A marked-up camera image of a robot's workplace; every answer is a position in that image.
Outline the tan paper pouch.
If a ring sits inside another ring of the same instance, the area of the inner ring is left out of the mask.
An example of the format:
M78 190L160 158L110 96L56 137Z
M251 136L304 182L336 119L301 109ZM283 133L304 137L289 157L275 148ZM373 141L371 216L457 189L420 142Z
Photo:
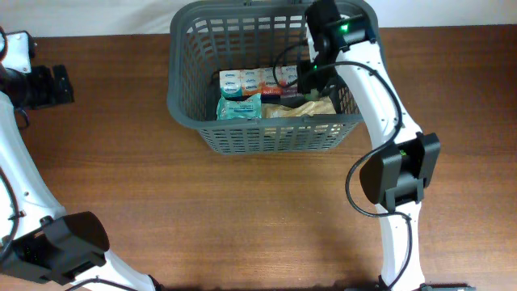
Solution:
M306 101L302 105L294 108L280 104L262 104L263 119L335 114L336 110L329 97L323 97L316 101Z

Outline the multicolour tissue pack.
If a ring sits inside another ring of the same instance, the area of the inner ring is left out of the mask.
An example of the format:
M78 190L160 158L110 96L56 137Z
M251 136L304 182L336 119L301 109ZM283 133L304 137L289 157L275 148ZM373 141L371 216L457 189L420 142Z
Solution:
M260 93L264 99L289 99L302 97L296 84L296 66L280 66L249 70L222 70L219 72L221 95L226 99L243 99Z

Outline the grey plastic basket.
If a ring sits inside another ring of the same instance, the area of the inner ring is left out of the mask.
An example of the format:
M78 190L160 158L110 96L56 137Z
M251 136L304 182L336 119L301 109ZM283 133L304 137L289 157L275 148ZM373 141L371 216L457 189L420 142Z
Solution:
M263 106L296 109L309 96L295 84L309 60L306 1L199 1L170 24L167 106L220 154L328 150L363 121L340 78L326 82L329 114L268 117Z

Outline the silver tin can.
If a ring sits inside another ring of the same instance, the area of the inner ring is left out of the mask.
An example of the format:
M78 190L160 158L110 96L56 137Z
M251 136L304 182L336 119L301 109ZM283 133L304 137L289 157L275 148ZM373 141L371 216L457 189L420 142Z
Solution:
M311 91L308 94L305 94L305 99L307 101L318 101L322 98L322 94L318 91Z

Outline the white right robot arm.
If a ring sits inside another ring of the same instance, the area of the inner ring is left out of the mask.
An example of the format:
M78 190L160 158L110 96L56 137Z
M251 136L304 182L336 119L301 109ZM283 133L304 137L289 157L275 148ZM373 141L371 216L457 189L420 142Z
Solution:
M385 68L372 8L348 1L315 1L305 11L309 59L298 65L300 92L323 91L342 81L364 119L372 149L351 167L345 193L351 207L380 223L383 263L379 287L423 290L418 219L424 190L440 152L404 108Z

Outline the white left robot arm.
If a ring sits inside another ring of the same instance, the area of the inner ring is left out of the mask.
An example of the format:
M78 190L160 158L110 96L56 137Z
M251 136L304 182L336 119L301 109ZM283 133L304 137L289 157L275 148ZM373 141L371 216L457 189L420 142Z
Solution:
M63 65L32 66L36 42L26 31L1 33L1 273L69 290L162 290L126 264L89 211L67 213L45 184L21 132L28 111L74 101Z

